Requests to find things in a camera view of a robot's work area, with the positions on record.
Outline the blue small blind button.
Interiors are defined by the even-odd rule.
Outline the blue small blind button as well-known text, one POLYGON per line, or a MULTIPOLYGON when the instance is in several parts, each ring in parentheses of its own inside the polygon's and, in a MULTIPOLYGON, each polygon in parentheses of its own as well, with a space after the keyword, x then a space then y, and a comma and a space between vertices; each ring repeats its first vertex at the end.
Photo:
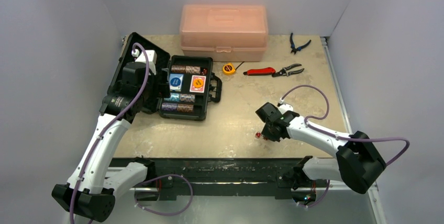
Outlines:
POLYGON ((182 74, 171 74, 169 83, 173 87, 180 87, 183 83, 183 75, 182 74))

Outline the blue tan chip stack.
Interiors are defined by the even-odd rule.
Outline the blue tan chip stack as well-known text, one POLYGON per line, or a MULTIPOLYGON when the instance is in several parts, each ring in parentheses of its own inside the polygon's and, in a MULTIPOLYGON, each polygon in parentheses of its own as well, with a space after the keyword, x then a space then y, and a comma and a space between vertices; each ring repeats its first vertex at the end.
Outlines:
POLYGON ((196 101, 196 97, 194 94, 180 94, 179 100, 180 102, 184 103, 194 103, 196 101))

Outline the brown black chip stack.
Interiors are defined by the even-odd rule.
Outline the brown black chip stack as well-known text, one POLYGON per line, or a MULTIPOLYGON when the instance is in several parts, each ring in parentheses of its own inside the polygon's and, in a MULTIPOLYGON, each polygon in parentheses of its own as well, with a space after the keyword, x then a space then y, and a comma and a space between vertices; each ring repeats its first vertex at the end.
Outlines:
POLYGON ((176 110, 180 113, 192 113, 194 111, 194 105, 178 104, 176 110))

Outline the orange dealer button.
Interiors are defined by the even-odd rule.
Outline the orange dealer button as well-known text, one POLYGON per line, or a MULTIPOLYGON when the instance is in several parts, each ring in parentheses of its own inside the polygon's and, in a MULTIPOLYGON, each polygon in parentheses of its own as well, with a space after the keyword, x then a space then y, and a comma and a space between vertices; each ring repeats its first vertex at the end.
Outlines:
POLYGON ((195 79, 193 79, 192 88, 195 90, 198 90, 198 89, 203 88, 204 84, 205 84, 205 81, 202 78, 196 77, 195 79))

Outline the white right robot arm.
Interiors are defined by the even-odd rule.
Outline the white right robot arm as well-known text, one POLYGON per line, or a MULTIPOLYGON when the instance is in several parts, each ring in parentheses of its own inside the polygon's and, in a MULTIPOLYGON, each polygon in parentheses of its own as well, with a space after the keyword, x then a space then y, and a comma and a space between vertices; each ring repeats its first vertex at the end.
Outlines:
POLYGON ((386 169, 386 162, 362 132, 350 135, 311 123, 288 104, 276 107, 265 103, 256 110, 256 115, 264 123, 261 134, 266 139, 299 140, 331 156, 304 157, 294 167, 297 187, 314 180, 330 180, 343 182, 354 192, 365 194, 386 169))

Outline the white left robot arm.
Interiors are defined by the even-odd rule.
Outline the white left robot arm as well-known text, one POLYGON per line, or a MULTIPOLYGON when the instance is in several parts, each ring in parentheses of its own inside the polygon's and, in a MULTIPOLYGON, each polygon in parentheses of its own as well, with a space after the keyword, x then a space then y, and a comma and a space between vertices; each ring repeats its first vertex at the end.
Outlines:
POLYGON ((155 64, 150 60, 135 60, 117 72, 117 92, 104 98, 95 132, 77 165, 65 184, 54 186, 51 196, 68 212, 69 223, 81 217, 87 223, 103 222, 112 212, 116 200, 131 187, 153 185, 156 172, 152 162, 136 158, 111 177, 108 167, 124 134, 135 115, 143 110, 145 102, 154 93, 150 81, 157 79, 155 64))

